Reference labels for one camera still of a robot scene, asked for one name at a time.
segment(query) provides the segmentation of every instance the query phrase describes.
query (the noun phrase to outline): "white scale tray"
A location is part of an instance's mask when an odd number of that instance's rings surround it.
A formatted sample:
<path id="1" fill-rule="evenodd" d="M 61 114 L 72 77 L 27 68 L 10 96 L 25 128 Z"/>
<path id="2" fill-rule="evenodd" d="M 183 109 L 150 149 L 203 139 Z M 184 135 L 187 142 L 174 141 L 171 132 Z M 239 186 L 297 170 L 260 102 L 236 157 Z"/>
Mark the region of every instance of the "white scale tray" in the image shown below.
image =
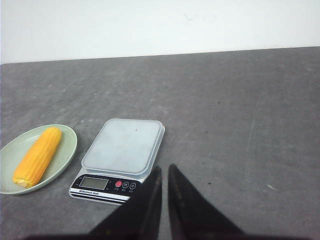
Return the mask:
<path id="1" fill-rule="evenodd" d="M 90 172 L 139 177 L 150 173 L 164 127 L 155 120 L 113 118 L 107 121 L 83 157 Z"/>

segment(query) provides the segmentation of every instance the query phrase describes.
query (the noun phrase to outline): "white wall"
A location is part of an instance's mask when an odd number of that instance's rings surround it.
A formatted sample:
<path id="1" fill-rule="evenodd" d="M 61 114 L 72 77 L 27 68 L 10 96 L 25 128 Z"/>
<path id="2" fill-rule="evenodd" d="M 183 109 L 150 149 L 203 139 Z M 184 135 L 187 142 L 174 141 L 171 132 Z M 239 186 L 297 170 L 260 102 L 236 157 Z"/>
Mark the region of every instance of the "white wall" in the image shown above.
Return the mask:
<path id="1" fill-rule="evenodd" d="M 320 46 L 320 0 L 2 0 L 1 63 Z"/>

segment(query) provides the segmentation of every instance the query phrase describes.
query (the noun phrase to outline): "kitchen scale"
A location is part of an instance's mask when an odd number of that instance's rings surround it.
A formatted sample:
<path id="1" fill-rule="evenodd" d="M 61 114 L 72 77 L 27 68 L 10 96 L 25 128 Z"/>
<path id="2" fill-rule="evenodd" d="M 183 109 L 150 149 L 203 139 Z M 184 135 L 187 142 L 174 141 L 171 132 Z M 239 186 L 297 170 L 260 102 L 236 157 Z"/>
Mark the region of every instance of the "kitchen scale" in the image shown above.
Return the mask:
<path id="1" fill-rule="evenodd" d="M 115 205 L 127 202 L 152 171 L 164 133 L 156 120 L 108 120 L 84 155 L 69 195 Z"/>

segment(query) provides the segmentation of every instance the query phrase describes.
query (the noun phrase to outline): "red button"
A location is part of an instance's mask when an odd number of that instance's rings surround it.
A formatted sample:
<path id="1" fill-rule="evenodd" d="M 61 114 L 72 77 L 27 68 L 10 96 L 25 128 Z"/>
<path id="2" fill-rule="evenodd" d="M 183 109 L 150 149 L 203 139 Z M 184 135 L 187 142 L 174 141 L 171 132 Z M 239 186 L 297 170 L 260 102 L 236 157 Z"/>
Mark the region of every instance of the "red button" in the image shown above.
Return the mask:
<path id="1" fill-rule="evenodd" d="M 122 181 L 117 181 L 117 182 L 115 183 L 115 186 L 116 186 L 117 188 L 121 187 L 121 185 L 122 185 Z"/>

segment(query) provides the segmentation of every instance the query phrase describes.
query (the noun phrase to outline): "light green plate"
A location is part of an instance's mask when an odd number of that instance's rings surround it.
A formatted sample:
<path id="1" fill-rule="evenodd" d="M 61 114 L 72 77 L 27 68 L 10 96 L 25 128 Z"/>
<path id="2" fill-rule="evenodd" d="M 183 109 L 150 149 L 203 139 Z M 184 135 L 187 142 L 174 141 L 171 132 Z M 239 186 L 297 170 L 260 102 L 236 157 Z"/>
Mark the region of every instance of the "light green plate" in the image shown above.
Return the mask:
<path id="1" fill-rule="evenodd" d="M 30 188 L 16 185 L 12 181 L 14 171 L 30 147 L 49 127 L 57 127 L 62 131 L 62 137 L 57 151 L 51 159 L 40 182 Z M 77 148 L 77 135 L 70 127 L 60 124 L 45 125 L 23 133 L 9 142 L 0 151 L 0 193 L 1 194 L 26 194 L 37 190 L 58 177 L 71 162 Z"/>

